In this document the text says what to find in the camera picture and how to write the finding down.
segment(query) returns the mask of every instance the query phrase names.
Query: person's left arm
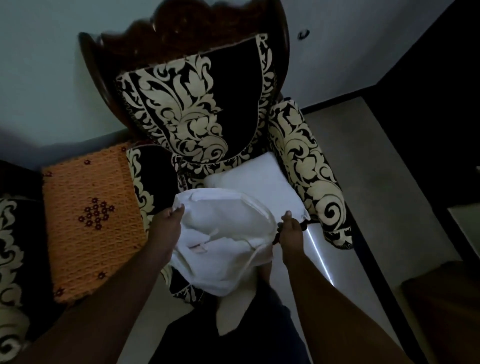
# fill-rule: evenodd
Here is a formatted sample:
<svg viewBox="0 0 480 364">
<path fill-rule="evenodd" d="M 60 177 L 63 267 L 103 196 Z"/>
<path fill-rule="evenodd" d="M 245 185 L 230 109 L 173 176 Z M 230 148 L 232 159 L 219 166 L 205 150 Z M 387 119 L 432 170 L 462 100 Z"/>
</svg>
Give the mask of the person's left arm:
<svg viewBox="0 0 480 364">
<path fill-rule="evenodd" d="M 64 314 L 15 364 L 116 363 L 180 237 L 185 208 L 154 216 L 145 246 L 91 297 Z"/>
</svg>

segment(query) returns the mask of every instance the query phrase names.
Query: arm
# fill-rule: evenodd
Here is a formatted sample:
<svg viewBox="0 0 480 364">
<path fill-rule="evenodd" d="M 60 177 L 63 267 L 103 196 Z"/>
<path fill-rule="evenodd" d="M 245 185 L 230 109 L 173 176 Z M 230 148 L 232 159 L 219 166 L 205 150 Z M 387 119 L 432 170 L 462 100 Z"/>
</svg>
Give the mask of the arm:
<svg viewBox="0 0 480 364">
<path fill-rule="evenodd" d="M 280 245 L 300 323 L 314 363 L 411 363 L 397 344 L 332 286 L 303 252 L 291 213 L 282 218 Z"/>
<path fill-rule="evenodd" d="M 91 297 L 64 314 L 15 364 L 116 363 L 180 236 L 185 208 L 154 216 L 145 246 Z"/>
</svg>

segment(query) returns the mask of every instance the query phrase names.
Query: forearm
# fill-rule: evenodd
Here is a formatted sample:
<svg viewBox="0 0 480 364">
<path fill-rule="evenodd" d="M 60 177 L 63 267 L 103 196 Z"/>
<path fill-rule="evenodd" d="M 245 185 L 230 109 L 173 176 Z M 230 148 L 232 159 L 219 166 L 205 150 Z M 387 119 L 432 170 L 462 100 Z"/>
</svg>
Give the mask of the forearm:
<svg viewBox="0 0 480 364">
<path fill-rule="evenodd" d="M 62 316 L 16 363 L 116 363 L 165 260 L 164 252 L 147 243 L 91 297 Z"/>
<path fill-rule="evenodd" d="M 284 254 L 315 363 L 410 363 L 381 327 L 333 287 L 304 253 Z"/>
</svg>

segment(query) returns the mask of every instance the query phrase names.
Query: orange crocheted cloth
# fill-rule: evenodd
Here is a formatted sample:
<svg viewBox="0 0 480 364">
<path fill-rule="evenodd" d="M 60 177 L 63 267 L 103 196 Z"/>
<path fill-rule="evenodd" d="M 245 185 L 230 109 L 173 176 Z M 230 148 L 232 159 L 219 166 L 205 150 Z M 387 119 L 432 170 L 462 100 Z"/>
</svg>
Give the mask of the orange crocheted cloth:
<svg viewBox="0 0 480 364">
<path fill-rule="evenodd" d="M 58 302 L 92 293 L 145 243 L 128 146 L 43 170 L 48 255 Z"/>
</svg>

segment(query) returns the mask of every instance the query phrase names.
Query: hand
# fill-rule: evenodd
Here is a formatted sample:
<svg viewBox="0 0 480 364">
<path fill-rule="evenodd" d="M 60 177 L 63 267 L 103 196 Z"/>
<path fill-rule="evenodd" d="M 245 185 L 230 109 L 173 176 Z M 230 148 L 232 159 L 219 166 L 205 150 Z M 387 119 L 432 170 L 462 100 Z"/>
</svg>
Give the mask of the hand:
<svg viewBox="0 0 480 364">
<path fill-rule="evenodd" d="M 150 224 L 147 244 L 155 246 L 158 253 L 164 255 L 166 263 L 172 258 L 173 249 L 179 240 L 180 221 L 184 212 L 184 205 L 175 211 L 171 207 L 166 208 L 153 216 Z"/>
<path fill-rule="evenodd" d="M 283 224 L 280 232 L 280 245 L 283 251 L 283 261 L 286 262 L 290 256 L 303 254 L 303 232 L 300 223 L 287 211 L 282 216 Z"/>
</svg>

